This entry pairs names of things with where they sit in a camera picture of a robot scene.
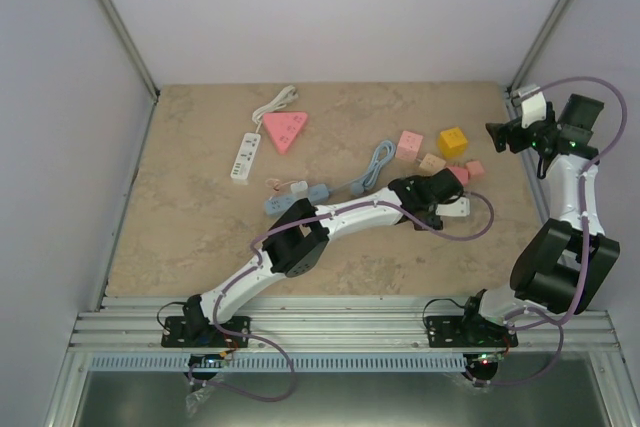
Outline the light pink plug adapter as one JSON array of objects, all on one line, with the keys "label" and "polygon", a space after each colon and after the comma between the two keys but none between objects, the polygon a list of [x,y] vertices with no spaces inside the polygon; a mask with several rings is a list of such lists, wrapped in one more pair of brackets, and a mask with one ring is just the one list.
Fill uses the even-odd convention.
[{"label": "light pink plug adapter", "polygon": [[465,164],[470,179],[481,178],[486,174],[484,165],[479,160],[472,160]]}]

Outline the pink cube socket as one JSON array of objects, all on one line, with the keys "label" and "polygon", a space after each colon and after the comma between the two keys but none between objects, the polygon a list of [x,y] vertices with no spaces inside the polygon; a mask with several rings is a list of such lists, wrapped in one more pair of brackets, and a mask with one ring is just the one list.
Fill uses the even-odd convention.
[{"label": "pink cube socket", "polygon": [[406,162],[416,161],[422,142],[421,134],[403,130],[396,145],[395,157]]}]

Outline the yellow cube socket adapter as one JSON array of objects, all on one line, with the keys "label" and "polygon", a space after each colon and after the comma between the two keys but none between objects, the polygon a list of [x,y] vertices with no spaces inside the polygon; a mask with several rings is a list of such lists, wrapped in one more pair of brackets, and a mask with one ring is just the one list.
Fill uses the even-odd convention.
[{"label": "yellow cube socket adapter", "polygon": [[468,148],[469,141],[459,127],[443,130],[439,133],[437,146],[445,159],[462,155]]}]

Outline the white charger with ribbon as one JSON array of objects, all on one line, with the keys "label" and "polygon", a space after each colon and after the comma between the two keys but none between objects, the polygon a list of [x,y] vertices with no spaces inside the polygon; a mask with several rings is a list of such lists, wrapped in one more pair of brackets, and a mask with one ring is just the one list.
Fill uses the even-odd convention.
[{"label": "white charger with ribbon", "polygon": [[290,191],[296,198],[306,198],[309,192],[308,183],[304,180],[294,182],[290,185]]}]

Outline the light blue power strip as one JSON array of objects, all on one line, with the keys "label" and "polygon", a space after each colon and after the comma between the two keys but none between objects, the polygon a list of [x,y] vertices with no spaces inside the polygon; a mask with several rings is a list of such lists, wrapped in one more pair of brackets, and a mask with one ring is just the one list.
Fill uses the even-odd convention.
[{"label": "light blue power strip", "polygon": [[326,184],[316,184],[300,193],[287,193],[266,200],[264,211],[269,217],[279,216],[298,200],[307,199],[312,205],[317,205],[326,202],[329,196],[330,192]]}]

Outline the pink socket base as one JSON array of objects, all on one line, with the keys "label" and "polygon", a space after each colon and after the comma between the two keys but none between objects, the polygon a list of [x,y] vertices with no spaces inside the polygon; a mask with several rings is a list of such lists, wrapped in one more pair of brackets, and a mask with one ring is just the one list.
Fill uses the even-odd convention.
[{"label": "pink socket base", "polygon": [[308,121],[306,112],[270,112],[262,118],[276,151],[286,154]]}]

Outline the white power strip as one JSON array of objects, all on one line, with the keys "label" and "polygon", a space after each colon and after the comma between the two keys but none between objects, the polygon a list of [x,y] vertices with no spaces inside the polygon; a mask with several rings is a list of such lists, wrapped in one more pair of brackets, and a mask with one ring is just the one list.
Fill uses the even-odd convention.
[{"label": "white power strip", "polygon": [[260,143],[261,135],[259,133],[244,134],[230,173],[234,184],[248,184]]}]

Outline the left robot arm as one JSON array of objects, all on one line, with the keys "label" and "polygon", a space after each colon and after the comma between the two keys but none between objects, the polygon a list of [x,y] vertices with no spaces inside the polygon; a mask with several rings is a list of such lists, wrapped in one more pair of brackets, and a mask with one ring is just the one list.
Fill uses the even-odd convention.
[{"label": "left robot arm", "polygon": [[250,244],[252,258],[217,288],[194,295],[182,307],[182,335],[197,346],[218,337],[219,325],[267,287],[309,272],[326,247],[347,235],[409,221],[435,232],[437,207],[463,194],[456,176],[445,169],[433,176],[393,180],[365,197],[332,205],[294,204],[270,230]]}]

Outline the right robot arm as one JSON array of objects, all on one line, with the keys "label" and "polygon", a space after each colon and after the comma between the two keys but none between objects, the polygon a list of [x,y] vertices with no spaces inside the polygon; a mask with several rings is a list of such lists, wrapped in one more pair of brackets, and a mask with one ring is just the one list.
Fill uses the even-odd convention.
[{"label": "right robot arm", "polygon": [[538,153],[536,176],[552,193],[550,217],[518,257],[508,284],[468,299],[458,325],[471,346],[502,339],[508,321],[534,307],[562,321],[582,313],[620,254],[619,243],[605,235],[595,199],[599,151],[589,141],[603,102],[573,94],[556,114],[536,94],[521,107],[521,117],[486,130],[499,152]]}]

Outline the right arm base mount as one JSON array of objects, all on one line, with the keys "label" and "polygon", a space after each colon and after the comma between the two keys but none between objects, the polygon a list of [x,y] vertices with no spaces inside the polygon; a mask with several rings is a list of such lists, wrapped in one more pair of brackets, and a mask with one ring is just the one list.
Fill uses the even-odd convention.
[{"label": "right arm base mount", "polygon": [[519,345],[516,334],[481,317],[427,316],[423,324],[432,348],[511,348]]}]

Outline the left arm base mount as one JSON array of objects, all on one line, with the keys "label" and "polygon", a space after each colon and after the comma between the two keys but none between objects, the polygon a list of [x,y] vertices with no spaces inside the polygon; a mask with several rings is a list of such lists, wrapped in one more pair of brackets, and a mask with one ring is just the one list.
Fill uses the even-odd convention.
[{"label": "left arm base mount", "polygon": [[170,316],[165,321],[165,330],[161,337],[163,348],[221,348],[235,349],[248,346],[251,319],[247,316],[235,316],[223,324],[227,330],[241,332],[241,335],[229,335],[220,332],[213,324],[206,324],[194,333],[183,316]]}]

